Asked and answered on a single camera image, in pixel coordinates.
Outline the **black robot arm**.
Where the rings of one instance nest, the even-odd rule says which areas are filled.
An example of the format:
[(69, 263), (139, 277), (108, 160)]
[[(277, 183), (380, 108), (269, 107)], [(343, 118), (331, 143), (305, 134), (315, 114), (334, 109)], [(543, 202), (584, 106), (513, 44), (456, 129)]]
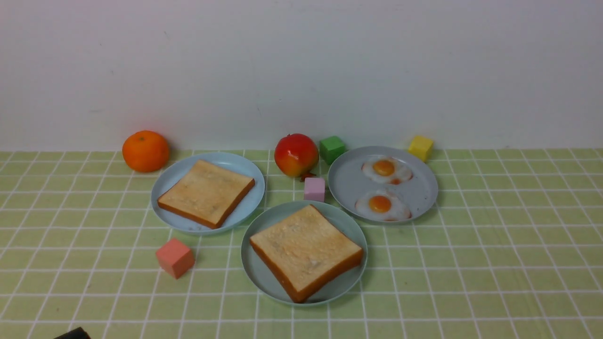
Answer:
[(82, 327), (78, 327), (69, 332), (62, 333), (62, 335), (55, 337), (55, 339), (91, 339), (91, 337)]

